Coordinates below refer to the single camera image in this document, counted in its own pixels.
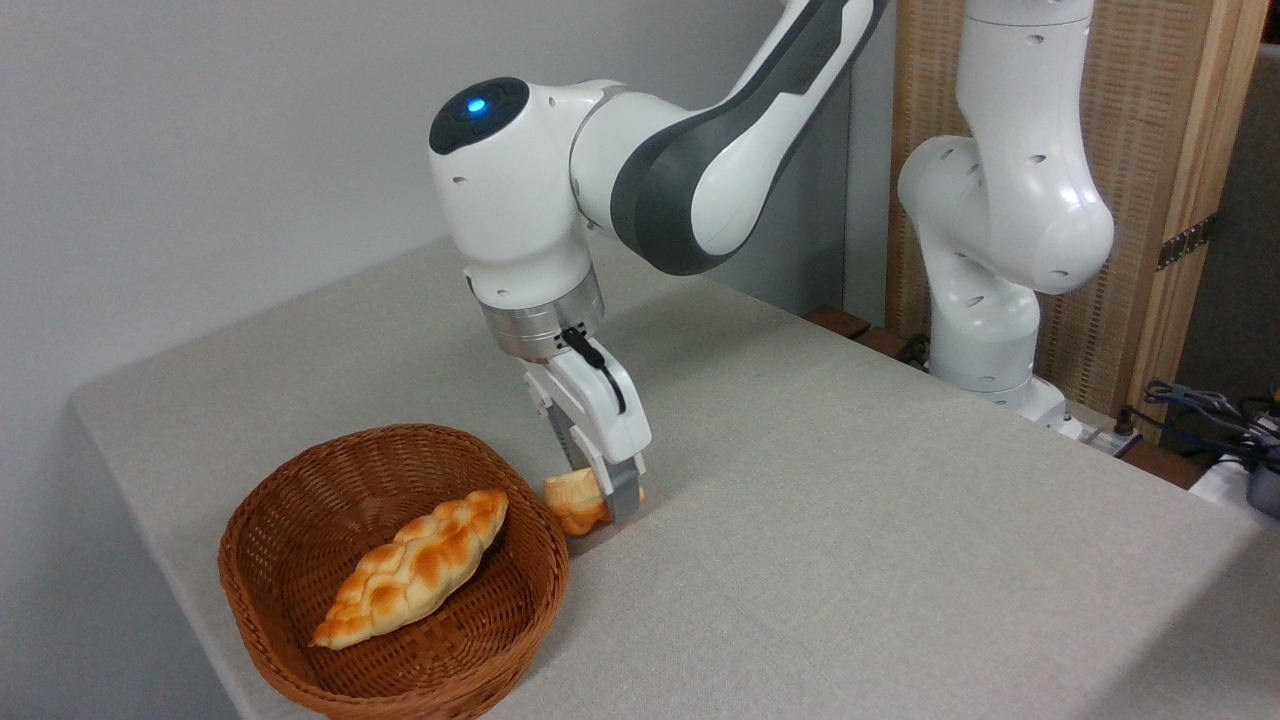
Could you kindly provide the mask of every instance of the braided bread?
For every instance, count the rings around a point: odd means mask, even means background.
[[[312,646],[342,650],[426,618],[471,579],[507,518],[507,493],[442,502],[376,547],[338,588]]]

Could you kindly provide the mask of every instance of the gray table surface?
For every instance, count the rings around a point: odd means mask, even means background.
[[[1266,717],[1280,536],[856,343],[594,245],[654,442],[644,515],[576,544],[493,717]],[[102,378],[73,402],[236,707],[219,537],[274,468],[402,421],[564,471],[448,243]]]

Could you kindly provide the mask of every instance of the bread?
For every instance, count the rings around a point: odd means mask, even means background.
[[[590,468],[547,478],[543,500],[568,536],[582,537],[596,523],[611,521],[609,507]],[[640,502],[644,502],[644,488],[640,488]]]
[[[376,547],[338,588],[312,646],[342,650],[426,618],[471,579],[507,518],[507,493],[442,502]]]

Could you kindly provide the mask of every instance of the brown wicker basket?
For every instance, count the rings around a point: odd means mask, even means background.
[[[307,647],[369,550],[447,500],[502,488],[503,529],[425,620],[340,651]],[[529,670],[568,580],[554,516],[480,439],[439,425],[340,437],[271,473],[218,553],[244,647],[287,698],[335,719],[477,717]]]

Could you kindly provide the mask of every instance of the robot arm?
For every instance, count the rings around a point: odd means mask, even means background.
[[[933,296],[931,373],[1056,429],[1062,393],[1032,375],[1036,292],[1087,283],[1114,236],[1080,133],[1092,13],[968,0],[956,97],[973,137],[925,141],[899,177]]]
[[[730,95],[705,110],[611,94],[573,145],[582,214],[666,273],[703,273],[731,258],[886,1],[790,3]]]
[[[730,95],[690,111],[612,81],[516,78],[451,99],[431,174],[467,282],[498,345],[614,520],[639,507],[650,430],[625,369],[593,338],[604,316],[586,233],[658,269],[727,260],[755,227],[795,143],[887,0],[790,0]]]

